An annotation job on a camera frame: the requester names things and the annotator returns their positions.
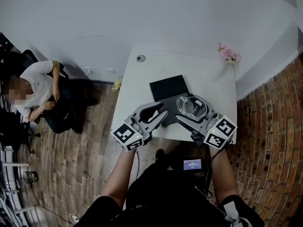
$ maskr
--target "white t-shirt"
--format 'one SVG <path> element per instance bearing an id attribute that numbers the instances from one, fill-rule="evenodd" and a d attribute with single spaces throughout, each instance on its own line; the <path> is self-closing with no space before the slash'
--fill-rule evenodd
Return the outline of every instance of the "white t-shirt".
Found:
<path id="1" fill-rule="evenodd" d="M 39 61 L 30 65 L 21 74 L 20 78 L 29 82 L 34 92 L 32 95 L 27 95 L 29 98 L 26 100 L 15 101 L 16 108 L 24 117 L 29 116 L 31 108 L 36 109 L 52 96 L 53 78 L 47 75 L 52 70 L 52 61 Z"/>

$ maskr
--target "white wall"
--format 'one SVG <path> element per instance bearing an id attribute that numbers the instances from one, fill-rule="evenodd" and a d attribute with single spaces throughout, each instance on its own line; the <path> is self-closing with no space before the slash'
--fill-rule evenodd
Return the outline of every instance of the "white wall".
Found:
<path id="1" fill-rule="evenodd" d="M 236 81 L 237 100 L 266 83 L 303 52 L 303 34 L 291 24 L 270 50 Z"/>
<path id="2" fill-rule="evenodd" d="M 244 50 L 245 63 L 235 66 L 238 100 L 303 52 L 303 0 L 280 0 L 275 6 L 276 11 L 265 21 L 264 30 L 259 30 L 251 49 Z"/>
<path id="3" fill-rule="evenodd" d="M 265 21 L 274 21 L 279 1 L 0 0 L 0 28 L 16 47 L 30 48 L 40 59 L 92 67 L 92 79 L 121 77 L 132 48 L 217 60 L 219 42 L 245 55 L 244 74 L 253 64 L 245 62 L 250 60 L 245 50 L 254 47 L 253 38 L 260 37 Z M 256 56 L 265 52 L 261 49 Z"/>
<path id="4" fill-rule="evenodd" d="M 303 31 L 303 0 L 295 0 L 296 2 L 296 19 L 299 28 Z"/>

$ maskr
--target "wall outlet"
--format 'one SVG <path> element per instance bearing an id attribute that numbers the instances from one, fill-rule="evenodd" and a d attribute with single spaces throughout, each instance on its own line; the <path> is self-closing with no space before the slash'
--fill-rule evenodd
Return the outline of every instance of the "wall outlet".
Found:
<path id="1" fill-rule="evenodd" d="M 84 69 L 86 70 L 86 74 L 84 74 L 85 76 L 94 74 L 94 71 L 91 69 L 91 67 L 84 67 Z"/>
<path id="2" fill-rule="evenodd" d="M 110 74 L 116 74 L 116 71 L 115 69 L 112 69 L 112 68 L 106 68 L 107 72 L 110 73 Z"/>

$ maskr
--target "white shoe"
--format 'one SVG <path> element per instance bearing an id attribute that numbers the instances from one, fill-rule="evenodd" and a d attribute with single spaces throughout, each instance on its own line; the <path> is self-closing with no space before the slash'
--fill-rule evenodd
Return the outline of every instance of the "white shoe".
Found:
<path id="1" fill-rule="evenodd" d="M 70 214 L 70 220 L 73 225 L 77 224 L 79 222 L 79 219 L 76 215 Z"/>

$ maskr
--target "pink flower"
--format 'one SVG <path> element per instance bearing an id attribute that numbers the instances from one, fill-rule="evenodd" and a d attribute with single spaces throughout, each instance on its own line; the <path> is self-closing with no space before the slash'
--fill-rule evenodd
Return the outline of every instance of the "pink flower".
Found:
<path id="1" fill-rule="evenodd" d="M 236 53 L 232 48 L 223 43 L 219 44 L 218 51 L 221 53 L 221 60 L 228 64 L 236 64 L 241 62 L 240 54 Z"/>

